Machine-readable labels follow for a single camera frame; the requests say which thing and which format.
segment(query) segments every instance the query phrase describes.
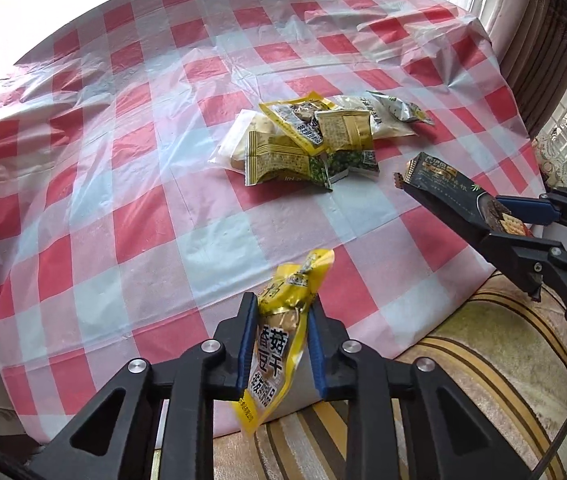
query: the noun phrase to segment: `white square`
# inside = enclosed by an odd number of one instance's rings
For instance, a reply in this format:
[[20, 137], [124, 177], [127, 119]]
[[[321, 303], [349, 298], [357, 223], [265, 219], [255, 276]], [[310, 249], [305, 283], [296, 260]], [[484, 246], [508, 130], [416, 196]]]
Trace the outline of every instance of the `white square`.
[[14, 314], [16, 328], [19, 333], [21, 356], [24, 363], [47, 356], [45, 331], [41, 322], [41, 307], [32, 306], [23, 312]]
[[177, 243], [197, 305], [233, 296], [270, 277], [246, 213], [186, 233]]
[[458, 304], [452, 304], [435, 274], [417, 283], [405, 294], [380, 308], [395, 337], [408, 348], [446, 319]]
[[118, 267], [75, 285], [73, 291], [84, 346], [131, 330]]

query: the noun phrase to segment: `dark snack package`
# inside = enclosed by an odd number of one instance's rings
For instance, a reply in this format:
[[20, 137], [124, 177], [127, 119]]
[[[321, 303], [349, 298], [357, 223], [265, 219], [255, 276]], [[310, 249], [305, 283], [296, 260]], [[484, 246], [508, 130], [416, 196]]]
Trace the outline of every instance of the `dark snack package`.
[[419, 153], [395, 184], [476, 248], [489, 231], [532, 236], [490, 193], [435, 156]]

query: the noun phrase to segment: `table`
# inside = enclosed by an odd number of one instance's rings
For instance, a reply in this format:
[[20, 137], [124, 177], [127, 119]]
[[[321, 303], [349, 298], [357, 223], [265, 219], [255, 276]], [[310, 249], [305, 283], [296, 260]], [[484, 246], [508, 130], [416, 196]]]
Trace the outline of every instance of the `table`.
[[[368, 89], [436, 121], [377, 143], [377, 182], [206, 166], [242, 108]], [[328, 315], [406, 349], [491, 270], [395, 189], [421, 150], [543, 191], [486, 33], [442, 0], [111, 0], [36, 46], [0, 80], [0, 368], [27, 432], [51, 439], [127, 360], [180, 355], [316, 247], [336, 252]]]

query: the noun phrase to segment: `green snack package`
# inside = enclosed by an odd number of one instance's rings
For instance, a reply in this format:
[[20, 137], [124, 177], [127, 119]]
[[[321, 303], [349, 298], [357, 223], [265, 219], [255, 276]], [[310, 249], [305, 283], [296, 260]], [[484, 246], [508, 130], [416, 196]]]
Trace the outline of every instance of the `green snack package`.
[[246, 186], [268, 180], [309, 180], [332, 189], [326, 163], [310, 156], [287, 136], [248, 132], [246, 146]]
[[370, 112], [362, 110], [329, 110], [315, 114], [327, 151], [327, 173], [330, 183], [349, 171], [377, 176], [379, 165], [374, 153]]

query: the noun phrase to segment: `yellow snack package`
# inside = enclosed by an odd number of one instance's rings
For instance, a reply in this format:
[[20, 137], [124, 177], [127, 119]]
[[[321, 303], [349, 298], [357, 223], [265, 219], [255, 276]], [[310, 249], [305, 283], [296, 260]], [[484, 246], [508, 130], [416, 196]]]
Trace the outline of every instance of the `yellow snack package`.
[[325, 160], [308, 155], [290, 137], [248, 132], [246, 186], [268, 180], [309, 180], [332, 189]]
[[334, 260], [333, 250], [315, 249], [302, 265], [282, 264], [257, 296], [250, 378], [241, 400], [233, 403], [248, 434], [266, 421], [291, 387], [306, 345], [308, 310]]
[[292, 101], [273, 101], [259, 105], [272, 122], [311, 156], [324, 150], [315, 112], [331, 110], [335, 106], [316, 92]]

